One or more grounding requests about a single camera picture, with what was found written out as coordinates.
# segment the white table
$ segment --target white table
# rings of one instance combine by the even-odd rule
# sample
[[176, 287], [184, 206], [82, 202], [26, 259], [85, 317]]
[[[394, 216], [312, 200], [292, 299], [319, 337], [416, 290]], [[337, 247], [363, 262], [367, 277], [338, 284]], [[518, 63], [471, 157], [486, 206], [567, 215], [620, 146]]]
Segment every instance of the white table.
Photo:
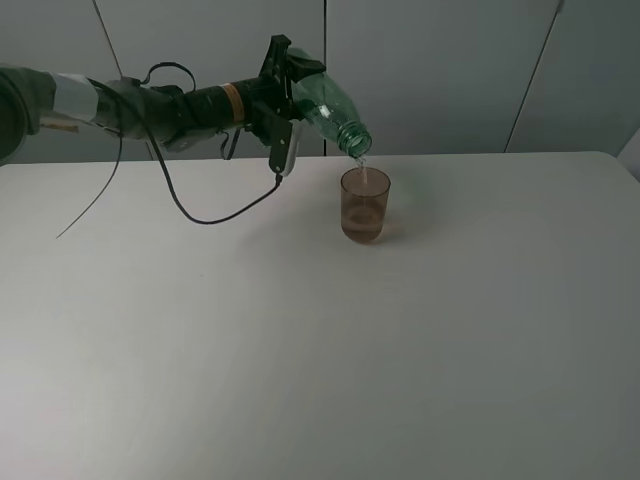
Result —
[[[637, 479], [640, 185], [599, 153], [347, 159], [200, 227], [155, 163], [0, 169], [0, 478]], [[265, 160], [169, 165], [195, 215]]]

